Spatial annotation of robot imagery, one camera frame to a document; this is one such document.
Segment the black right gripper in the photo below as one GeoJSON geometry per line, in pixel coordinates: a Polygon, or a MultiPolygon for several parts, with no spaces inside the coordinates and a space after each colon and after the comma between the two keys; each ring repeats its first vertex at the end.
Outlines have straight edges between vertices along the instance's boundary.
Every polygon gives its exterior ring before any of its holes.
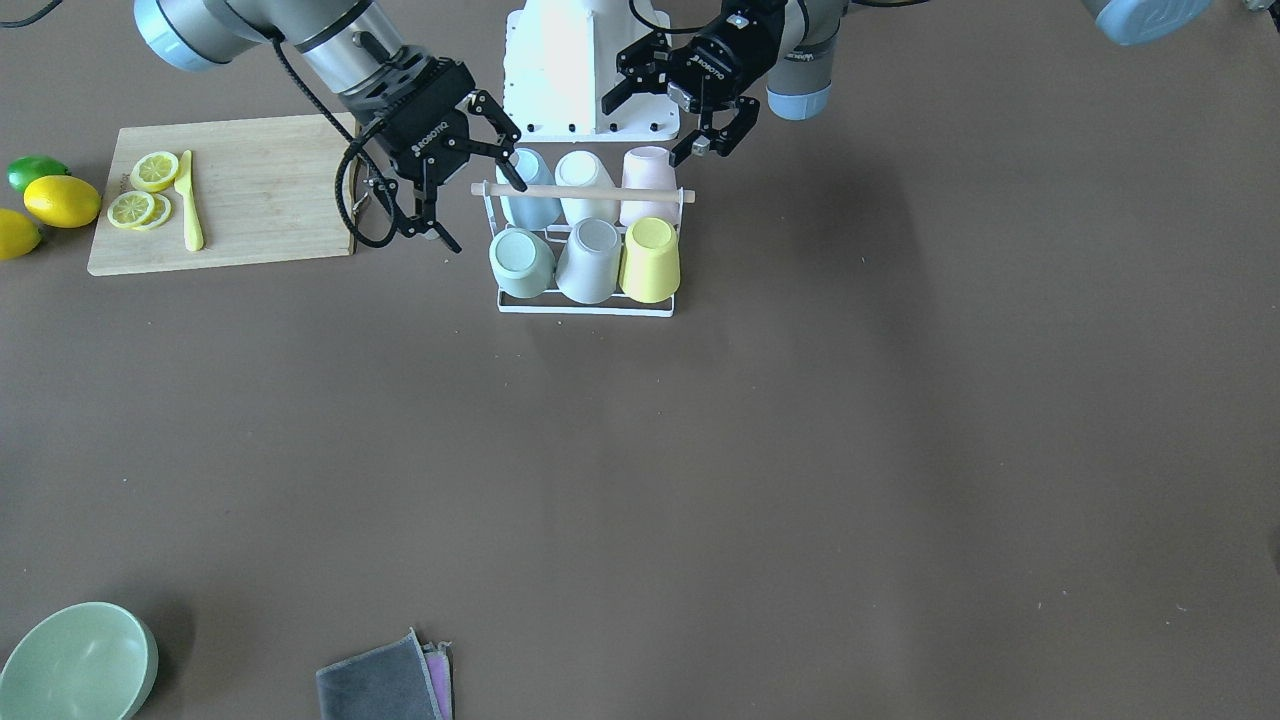
{"type": "Polygon", "coordinates": [[[361,123],[384,120],[375,141],[399,176],[385,182],[389,234],[439,240],[452,252],[462,251],[438,219],[436,202],[438,190],[468,161],[467,154],[493,159],[517,192],[529,188],[515,165],[521,131],[488,91],[475,88],[475,79],[462,61],[433,55],[394,55],[370,78],[340,94],[340,102],[361,123]],[[465,140],[462,149],[467,154],[445,146],[449,138],[468,136],[468,120],[458,109],[465,99],[466,111],[481,117],[495,131],[494,142],[465,140]],[[412,214],[406,214],[399,205],[402,184],[412,187],[412,214]]]}

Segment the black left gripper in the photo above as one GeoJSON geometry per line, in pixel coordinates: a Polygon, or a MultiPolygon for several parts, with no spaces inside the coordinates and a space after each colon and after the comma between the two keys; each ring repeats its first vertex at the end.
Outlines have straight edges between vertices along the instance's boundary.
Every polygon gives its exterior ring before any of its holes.
{"type": "Polygon", "coordinates": [[[754,128],[760,102],[742,96],[780,58],[787,24],[786,1],[723,1],[719,15],[672,49],[669,35],[650,31],[617,53],[620,82],[602,99],[602,113],[613,114],[631,97],[672,97],[698,119],[695,131],[668,152],[672,168],[709,152],[727,158],[754,128]],[[733,111],[717,129],[714,114],[733,111]]]}

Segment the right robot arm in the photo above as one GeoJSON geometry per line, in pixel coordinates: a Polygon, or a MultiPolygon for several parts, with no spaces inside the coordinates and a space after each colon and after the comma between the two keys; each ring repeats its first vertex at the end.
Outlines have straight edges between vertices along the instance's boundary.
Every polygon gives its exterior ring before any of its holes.
{"type": "Polygon", "coordinates": [[[404,42],[375,1],[137,1],[134,24],[151,50],[183,70],[230,63],[256,45],[292,46],[360,123],[346,136],[335,173],[340,219],[356,227],[344,196],[349,165],[367,169],[371,196],[397,236],[460,245],[439,222],[438,191],[471,156],[493,159],[517,191],[521,133],[500,104],[479,88],[468,68],[404,42]]]}

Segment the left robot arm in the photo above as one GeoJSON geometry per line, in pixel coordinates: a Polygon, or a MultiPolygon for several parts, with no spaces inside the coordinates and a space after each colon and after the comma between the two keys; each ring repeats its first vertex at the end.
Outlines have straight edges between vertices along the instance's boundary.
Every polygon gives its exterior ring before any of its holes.
{"type": "Polygon", "coordinates": [[[664,99],[691,127],[667,159],[726,158],[763,110],[787,122],[817,118],[844,73],[920,69],[940,56],[945,31],[978,40],[1001,29],[1065,29],[1111,47],[1158,42],[1198,20],[1207,1],[718,1],[692,26],[663,26],[640,3],[643,28],[612,55],[614,77],[598,94],[612,115],[641,97],[664,99]]]}

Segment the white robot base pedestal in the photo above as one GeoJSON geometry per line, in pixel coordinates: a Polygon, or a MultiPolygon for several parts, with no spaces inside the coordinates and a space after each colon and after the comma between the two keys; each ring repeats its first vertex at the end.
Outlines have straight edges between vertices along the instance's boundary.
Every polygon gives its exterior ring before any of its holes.
{"type": "Polygon", "coordinates": [[[526,1],[512,10],[500,105],[522,143],[675,138],[678,109],[666,96],[639,94],[602,111],[602,99],[621,81],[618,53],[668,19],[649,1],[526,1]]]}

